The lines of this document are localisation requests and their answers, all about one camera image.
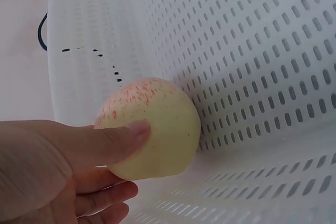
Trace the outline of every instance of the pale yellow apple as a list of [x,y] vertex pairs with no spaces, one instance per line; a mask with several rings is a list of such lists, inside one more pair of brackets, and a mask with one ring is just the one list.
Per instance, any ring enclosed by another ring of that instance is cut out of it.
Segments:
[[148,120],[146,146],[121,163],[108,165],[126,180],[175,175],[195,156],[201,123],[190,98],[176,85],[157,78],[136,81],[117,90],[104,104],[95,129]]

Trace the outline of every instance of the finger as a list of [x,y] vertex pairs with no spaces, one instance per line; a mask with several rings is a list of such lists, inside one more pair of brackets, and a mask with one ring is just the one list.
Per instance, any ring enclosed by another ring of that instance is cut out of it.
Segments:
[[150,135],[147,121],[102,130],[94,130],[93,126],[70,127],[53,121],[6,123],[43,136],[63,155],[73,170],[123,161],[138,151]]
[[129,211],[125,203],[115,203],[98,214],[79,218],[78,224],[119,224]]
[[76,215],[87,216],[105,209],[116,202],[123,202],[135,197],[138,187],[133,182],[125,182],[94,194],[76,197]]
[[90,194],[124,182],[107,168],[97,167],[73,176],[76,194]]

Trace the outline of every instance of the white plastic crate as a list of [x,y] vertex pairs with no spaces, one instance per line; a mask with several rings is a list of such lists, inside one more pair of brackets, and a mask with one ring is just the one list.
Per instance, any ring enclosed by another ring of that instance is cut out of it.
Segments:
[[118,86],[174,81],[202,119],[194,164],[140,182],[126,223],[336,222],[336,0],[50,0],[56,120]]

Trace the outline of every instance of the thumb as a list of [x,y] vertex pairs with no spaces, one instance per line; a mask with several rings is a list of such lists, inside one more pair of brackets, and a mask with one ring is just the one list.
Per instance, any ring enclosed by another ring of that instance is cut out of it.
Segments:
[[51,140],[74,171],[121,162],[136,153],[150,136],[147,121],[103,130],[63,126],[64,131]]
[[94,130],[93,126],[71,127],[53,121],[12,121],[15,126],[37,133],[49,148],[55,149],[75,172],[94,166],[115,164],[137,152],[150,136],[147,121],[128,126]]

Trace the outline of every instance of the black wire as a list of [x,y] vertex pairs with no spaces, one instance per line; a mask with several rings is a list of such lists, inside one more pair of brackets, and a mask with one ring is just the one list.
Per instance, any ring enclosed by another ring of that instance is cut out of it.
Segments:
[[38,26],[38,29],[37,29],[37,39],[38,39],[38,42],[40,43],[41,47],[47,51],[47,45],[44,43],[43,41],[43,38],[42,38],[42,27],[43,27],[43,24],[44,22],[46,21],[48,17],[48,13],[46,13],[46,15],[44,16],[44,18],[42,19],[40,25]]

